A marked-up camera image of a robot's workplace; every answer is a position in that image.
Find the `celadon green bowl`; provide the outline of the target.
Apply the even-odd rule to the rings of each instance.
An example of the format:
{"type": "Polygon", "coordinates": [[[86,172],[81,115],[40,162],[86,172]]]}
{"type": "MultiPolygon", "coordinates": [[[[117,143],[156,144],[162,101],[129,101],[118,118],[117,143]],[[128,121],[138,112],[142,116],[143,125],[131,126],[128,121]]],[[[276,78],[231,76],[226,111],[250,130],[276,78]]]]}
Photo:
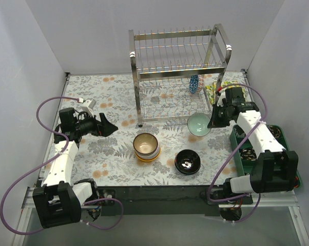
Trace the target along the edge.
{"type": "Polygon", "coordinates": [[[210,118],[204,113],[192,114],[188,121],[187,127],[189,132],[197,137],[203,137],[210,133],[211,128],[208,128],[210,118]]]}

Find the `blue patterned bowl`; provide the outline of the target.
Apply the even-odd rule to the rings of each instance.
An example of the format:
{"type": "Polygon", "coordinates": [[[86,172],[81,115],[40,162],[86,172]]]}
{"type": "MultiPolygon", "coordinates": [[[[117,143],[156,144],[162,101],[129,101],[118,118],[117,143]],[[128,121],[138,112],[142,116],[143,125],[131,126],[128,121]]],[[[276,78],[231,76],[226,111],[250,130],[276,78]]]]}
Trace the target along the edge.
{"type": "Polygon", "coordinates": [[[202,75],[192,75],[189,80],[189,90],[191,94],[200,92],[204,87],[204,79],[202,75]]]}

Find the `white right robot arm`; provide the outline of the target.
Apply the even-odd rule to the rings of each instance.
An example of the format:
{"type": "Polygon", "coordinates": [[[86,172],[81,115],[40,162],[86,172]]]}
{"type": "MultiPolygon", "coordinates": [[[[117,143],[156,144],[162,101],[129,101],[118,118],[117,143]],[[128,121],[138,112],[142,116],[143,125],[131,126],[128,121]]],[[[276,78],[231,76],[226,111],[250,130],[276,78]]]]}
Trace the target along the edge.
{"type": "Polygon", "coordinates": [[[269,193],[291,191],[295,186],[298,155],[287,150],[273,136],[264,122],[258,106],[246,101],[239,84],[220,87],[218,100],[208,128],[229,126],[234,120],[246,134],[256,154],[256,163],[249,175],[231,178],[222,191],[227,203],[237,202],[241,193],[269,193]]]}

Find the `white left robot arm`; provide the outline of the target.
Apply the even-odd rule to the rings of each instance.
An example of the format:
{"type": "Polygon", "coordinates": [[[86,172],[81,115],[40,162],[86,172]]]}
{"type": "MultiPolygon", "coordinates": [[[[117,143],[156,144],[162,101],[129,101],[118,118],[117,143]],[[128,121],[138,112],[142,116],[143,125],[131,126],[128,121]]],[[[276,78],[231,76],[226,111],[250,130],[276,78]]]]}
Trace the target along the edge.
{"type": "Polygon", "coordinates": [[[44,229],[75,223],[81,219],[81,206],[99,201],[100,194],[92,178],[71,182],[74,159],[78,153],[82,137],[88,134],[107,137],[118,130],[104,113],[100,118],[74,108],[59,111],[60,134],[54,136],[54,147],[59,155],[52,164],[41,187],[34,189],[33,201],[44,229]]]}

